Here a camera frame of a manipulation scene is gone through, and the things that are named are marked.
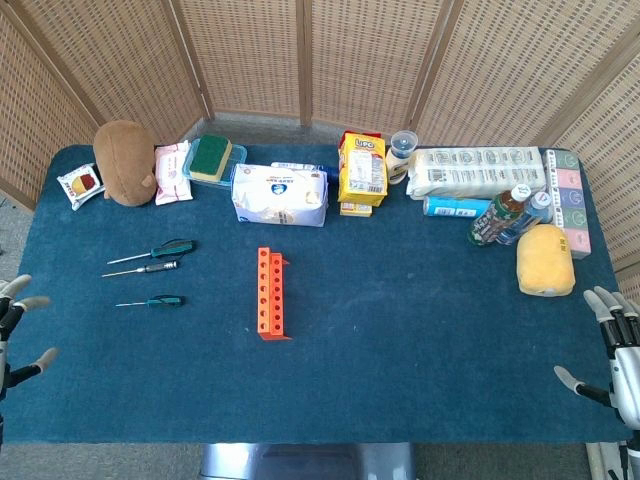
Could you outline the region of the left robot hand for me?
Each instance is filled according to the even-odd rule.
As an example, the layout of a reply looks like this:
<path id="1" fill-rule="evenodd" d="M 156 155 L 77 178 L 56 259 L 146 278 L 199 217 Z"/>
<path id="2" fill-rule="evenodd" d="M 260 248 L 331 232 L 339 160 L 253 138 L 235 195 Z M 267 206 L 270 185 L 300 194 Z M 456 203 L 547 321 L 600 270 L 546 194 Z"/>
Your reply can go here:
<path id="1" fill-rule="evenodd" d="M 10 282 L 1 282 L 1 400 L 6 398 L 9 389 L 45 372 L 59 353 L 57 348 L 49 348 L 35 362 L 16 370 L 12 370 L 9 364 L 9 340 L 22 316 L 30 310 L 46 307 L 50 303 L 46 296 L 16 299 L 17 294 L 26 288 L 31 280 L 29 274 L 22 274 Z"/>

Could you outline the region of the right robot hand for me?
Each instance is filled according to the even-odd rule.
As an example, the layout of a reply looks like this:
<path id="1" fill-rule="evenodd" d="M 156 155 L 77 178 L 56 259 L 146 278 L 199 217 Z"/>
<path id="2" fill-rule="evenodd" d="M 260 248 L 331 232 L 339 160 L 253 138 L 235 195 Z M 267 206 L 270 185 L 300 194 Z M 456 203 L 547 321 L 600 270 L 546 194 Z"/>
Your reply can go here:
<path id="1" fill-rule="evenodd" d="M 621 422 L 639 430 L 639 306 L 620 292 L 594 286 L 583 297 L 595 315 L 606 348 L 611 372 L 608 391 L 575 378 L 556 365 L 560 382 L 576 395 L 588 398 L 617 412 Z"/>

